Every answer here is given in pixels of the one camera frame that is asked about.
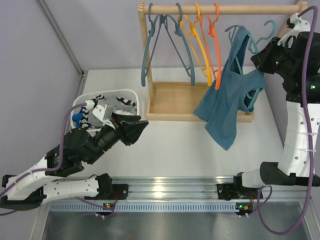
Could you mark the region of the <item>teal blue tank top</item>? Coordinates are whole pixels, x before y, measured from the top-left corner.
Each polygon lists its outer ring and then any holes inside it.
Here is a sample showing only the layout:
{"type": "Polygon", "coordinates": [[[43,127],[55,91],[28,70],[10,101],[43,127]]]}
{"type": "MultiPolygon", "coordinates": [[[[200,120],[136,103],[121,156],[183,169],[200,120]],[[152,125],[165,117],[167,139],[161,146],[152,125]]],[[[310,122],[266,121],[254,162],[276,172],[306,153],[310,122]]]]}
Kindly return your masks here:
{"type": "Polygon", "coordinates": [[[262,72],[256,69],[247,74],[240,72],[249,39],[250,32],[241,25],[223,66],[219,89],[215,89],[213,83],[194,110],[194,114],[206,122],[209,135],[224,150],[236,139],[238,111],[252,113],[259,93],[265,88],[262,72]]]}

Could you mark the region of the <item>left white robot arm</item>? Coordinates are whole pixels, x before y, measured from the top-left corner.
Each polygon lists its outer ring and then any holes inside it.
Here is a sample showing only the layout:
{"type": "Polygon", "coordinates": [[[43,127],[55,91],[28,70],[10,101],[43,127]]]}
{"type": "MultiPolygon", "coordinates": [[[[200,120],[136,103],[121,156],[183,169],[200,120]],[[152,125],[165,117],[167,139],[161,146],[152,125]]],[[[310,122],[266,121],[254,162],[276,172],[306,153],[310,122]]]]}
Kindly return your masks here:
{"type": "Polygon", "coordinates": [[[139,115],[113,114],[111,125],[103,126],[95,135],[84,128],[74,128],[63,141],[33,167],[19,175],[4,175],[0,207],[12,211],[33,210],[61,199],[115,200],[127,190],[126,184],[113,184],[108,173],[92,175],[83,180],[67,177],[93,165],[118,142],[131,146],[137,142],[148,120],[139,115]]]}

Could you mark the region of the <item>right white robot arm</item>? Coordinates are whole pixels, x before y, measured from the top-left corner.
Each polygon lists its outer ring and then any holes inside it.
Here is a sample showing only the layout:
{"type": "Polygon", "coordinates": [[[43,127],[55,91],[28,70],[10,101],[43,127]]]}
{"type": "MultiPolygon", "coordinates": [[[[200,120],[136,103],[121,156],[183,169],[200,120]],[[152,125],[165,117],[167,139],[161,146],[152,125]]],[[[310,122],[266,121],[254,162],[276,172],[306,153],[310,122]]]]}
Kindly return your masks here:
{"type": "Polygon", "coordinates": [[[301,31],[274,37],[251,57],[255,68],[278,74],[286,92],[287,129],[278,162],[261,163],[256,170],[240,172],[232,183],[217,185],[220,200],[261,199],[263,185],[318,187],[311,157],[320,127],[320,35],[301,31]]]}

